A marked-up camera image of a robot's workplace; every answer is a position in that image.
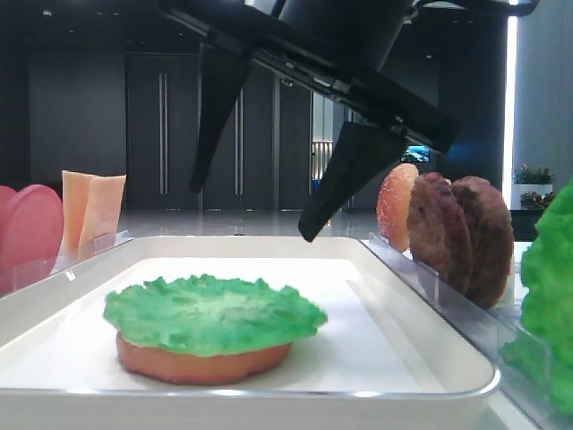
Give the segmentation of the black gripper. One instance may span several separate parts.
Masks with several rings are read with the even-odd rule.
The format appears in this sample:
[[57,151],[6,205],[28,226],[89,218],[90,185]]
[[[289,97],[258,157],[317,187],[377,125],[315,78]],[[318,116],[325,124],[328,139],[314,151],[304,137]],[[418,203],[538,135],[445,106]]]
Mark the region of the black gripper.
[[298,222],[311,242],[379,173],[406,138],[446,152],[455,120],[384,77],[402,27],[425,1],[277,1],[269,12],[243,1],[161,1],[158,10],[201,36],[199,132],[190,190],[206,183],[218,142],[254,64],[334,99],[375,125],[345,122],[316,193]]

